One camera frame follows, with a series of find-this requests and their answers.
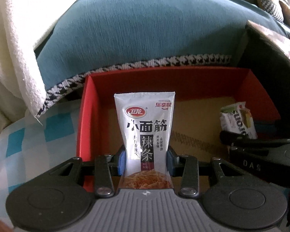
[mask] metal screw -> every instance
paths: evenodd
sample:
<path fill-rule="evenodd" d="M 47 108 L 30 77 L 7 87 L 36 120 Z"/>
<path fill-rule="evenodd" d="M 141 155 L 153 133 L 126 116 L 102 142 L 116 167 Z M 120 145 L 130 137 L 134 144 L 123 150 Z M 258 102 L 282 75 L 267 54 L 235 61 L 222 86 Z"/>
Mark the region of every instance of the metal screw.
<path fill-rule="evenodd" d="M 181 189 L 181 193 L 186 196 L 192 196 L 192 195 L 195 195 L 197 191 L 192 187 L 183 187 Z"/>
<path fill-rule="evenodd" d="M 148 190 L 146 190 L 146 191 L 144 191 L 142 194 L 145 195 L 145 196 L 148 196 L 148 195 L 151 194 L 151 192 L 149 192 Z"/>
<path fill-rule="evenodd" d="M 97 189 L 98 195 L 109 195 L 112 193 L 112 190 L 109 187 L 99 187 Z"/>

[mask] cardboard bottom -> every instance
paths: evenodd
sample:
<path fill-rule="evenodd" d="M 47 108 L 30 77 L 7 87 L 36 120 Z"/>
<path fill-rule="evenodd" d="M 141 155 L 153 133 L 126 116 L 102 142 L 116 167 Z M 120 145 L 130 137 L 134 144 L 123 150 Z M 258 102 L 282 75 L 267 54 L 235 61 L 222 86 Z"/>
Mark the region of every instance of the cardboard bottom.
<path fill-rule="evenodd" d="M 228 159 L 228 151 L 220 143 L 220 108 L 235 103 L 232 97 L 176 101 L 169 144 L 177 154 L 189 154 L 199 161 L 209 162 L 212 157 Z M 115 109 L 108 111 L 109 150 L 116 153 L 123 144 Z M 113 177 L 117 188 L 120 177 Z M 175 191 L 180 188 L 181 177 L 172 178 Z M 200 176 L 200 192 L 209 188 L 208 177 Z"/>

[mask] gray gripper base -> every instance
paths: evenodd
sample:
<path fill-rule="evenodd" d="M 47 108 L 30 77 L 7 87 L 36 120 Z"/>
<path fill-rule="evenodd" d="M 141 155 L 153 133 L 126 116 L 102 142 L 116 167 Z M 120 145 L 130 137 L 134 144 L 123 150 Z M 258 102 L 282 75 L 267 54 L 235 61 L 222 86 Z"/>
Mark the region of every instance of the gray gripper base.
<path fill-rule="evenodd" d="M 15 232 L 25 232 L 15 228 Z M 196 200 L 172 189 L 121 189 L 99 199 L 85 218 L 59 232 L 234 232 L 206 216 Z M 281 232 L 278 228 L 263 232 Z"/>

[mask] checkered blanket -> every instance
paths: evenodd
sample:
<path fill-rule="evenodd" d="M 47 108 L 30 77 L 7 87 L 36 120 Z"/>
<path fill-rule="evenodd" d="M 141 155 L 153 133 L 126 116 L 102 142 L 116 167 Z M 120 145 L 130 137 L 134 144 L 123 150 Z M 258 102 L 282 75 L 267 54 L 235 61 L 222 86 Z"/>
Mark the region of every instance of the checkered blanket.
<path fill-rule="evenodd" d="M 53 106 L 39 118 L 28 115 L 0 134 L 0 220 L 8 194 L 22 183 L 75 156 L 80 100 Z"/>

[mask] snack bag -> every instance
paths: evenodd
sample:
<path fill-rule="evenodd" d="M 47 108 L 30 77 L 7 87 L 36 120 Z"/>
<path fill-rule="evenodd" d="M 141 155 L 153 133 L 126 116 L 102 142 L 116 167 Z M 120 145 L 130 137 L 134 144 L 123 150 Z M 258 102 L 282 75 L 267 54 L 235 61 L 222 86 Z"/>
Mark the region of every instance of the snack bag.
<path fill-rule="evenodd" d="M 120 131 L 126 149 L 120 188 L 171 188 L 166 167 L 173 119 L 174 92 L 115 94 Z"/>
<path fill-rule="evenodd" d="M 248 135 L 251 139 L 257 139 L 254 121 L 250 110 L 245 108 L 245 103 L 239 102 L 221 108 L 221 128 L 224 131 Z"/>

